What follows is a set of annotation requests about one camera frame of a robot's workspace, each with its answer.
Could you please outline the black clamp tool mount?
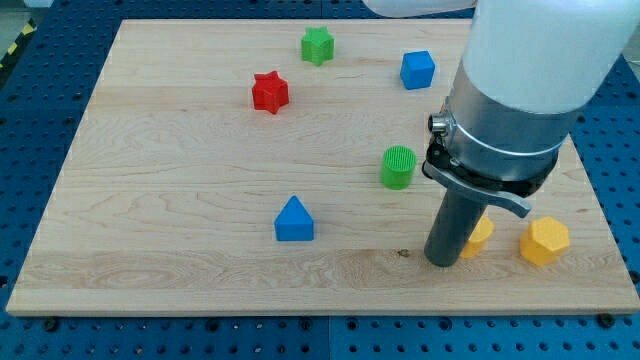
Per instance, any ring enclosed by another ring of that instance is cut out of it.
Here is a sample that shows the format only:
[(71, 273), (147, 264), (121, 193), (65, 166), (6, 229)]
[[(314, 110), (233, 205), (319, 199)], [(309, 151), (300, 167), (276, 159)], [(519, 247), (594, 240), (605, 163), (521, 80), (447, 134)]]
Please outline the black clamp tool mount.
[(542, 186), (555, 167), (557, 159), (556, 149), (551, 162), (535, 175), (517, 181), (497, 180), (480, 175), (462, 165), (453, 164), (454, 158), (441, 139), (432, 138), (426, 151), (422, 172), (428, 178), (469, 200), (501, 207), (524, 218), (532, 210), (532, 205), (526, 198)]

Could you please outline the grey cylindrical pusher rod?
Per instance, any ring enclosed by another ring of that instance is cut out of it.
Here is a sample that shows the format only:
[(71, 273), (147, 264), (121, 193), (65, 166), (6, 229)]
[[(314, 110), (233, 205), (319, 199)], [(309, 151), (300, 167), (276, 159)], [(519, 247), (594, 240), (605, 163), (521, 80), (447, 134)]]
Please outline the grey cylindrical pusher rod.
[(486, 207), (447, 190), (425, 243), (426, 258), (439, 267), (455, 264)]

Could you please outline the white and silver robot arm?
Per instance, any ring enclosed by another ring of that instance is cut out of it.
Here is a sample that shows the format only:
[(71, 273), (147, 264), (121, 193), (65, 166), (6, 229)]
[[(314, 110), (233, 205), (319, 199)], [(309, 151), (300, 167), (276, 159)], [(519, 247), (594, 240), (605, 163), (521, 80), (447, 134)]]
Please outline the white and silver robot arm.
[(391, 18), (472, 9), (423, 173), (446, 188), (424, 253), (448, 267), (488, 206), (518, 216), (639, 22), (635, 0), (367, 0)]

